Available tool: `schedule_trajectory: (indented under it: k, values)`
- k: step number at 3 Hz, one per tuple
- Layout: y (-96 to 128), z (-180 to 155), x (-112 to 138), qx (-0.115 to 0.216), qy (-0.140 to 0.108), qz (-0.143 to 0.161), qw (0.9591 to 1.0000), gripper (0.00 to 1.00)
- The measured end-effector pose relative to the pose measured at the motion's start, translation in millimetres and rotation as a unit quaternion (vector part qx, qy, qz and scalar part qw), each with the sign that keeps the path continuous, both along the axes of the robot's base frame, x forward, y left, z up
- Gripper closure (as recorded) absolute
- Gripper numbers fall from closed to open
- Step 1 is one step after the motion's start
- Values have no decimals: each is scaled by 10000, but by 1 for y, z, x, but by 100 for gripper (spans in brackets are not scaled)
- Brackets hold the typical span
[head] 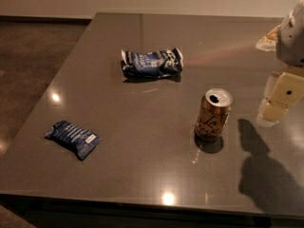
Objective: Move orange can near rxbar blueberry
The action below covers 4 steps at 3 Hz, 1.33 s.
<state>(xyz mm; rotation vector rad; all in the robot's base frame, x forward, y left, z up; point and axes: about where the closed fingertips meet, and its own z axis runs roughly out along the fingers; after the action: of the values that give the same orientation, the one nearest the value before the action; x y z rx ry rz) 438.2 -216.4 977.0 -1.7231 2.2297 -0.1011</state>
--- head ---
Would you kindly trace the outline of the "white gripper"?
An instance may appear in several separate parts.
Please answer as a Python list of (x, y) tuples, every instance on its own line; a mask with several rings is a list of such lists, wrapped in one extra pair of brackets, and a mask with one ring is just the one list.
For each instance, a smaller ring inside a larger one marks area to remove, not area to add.
[(276, 51), (276, 57), (287, 65), (281, 72), (272, 73), (266, 83), (264, 98), (260, 102), (257, 122), (278, 124), (304, 97), (304, 0), (256, 43), (262, 51)]

